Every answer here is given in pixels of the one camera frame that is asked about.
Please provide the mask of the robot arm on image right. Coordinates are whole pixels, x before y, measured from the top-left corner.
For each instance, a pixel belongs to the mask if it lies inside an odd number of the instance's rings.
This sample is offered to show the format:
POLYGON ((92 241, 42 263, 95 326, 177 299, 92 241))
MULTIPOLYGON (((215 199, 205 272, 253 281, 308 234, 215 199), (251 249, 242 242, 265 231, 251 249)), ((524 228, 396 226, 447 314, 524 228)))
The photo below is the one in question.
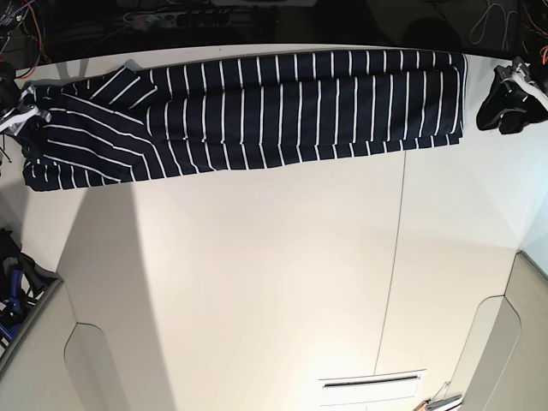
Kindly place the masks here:
POLYGON ((521 1, 518 17, 520 49, 511 63, 493 69, 489 94, 476 116, 481 131, 518 134, 547 121, 547 2, 521 1))

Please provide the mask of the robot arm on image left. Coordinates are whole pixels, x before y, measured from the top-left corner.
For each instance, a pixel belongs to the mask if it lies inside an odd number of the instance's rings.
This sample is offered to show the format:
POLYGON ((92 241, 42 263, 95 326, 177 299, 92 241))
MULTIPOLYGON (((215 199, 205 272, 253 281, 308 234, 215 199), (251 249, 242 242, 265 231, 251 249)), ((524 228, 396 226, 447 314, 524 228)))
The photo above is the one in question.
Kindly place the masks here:
POLYGON ((48 63, 43 25, 34 1, 1 2, 1 135, 16 138, 43 113, 31 102, 30 80, 48 63))

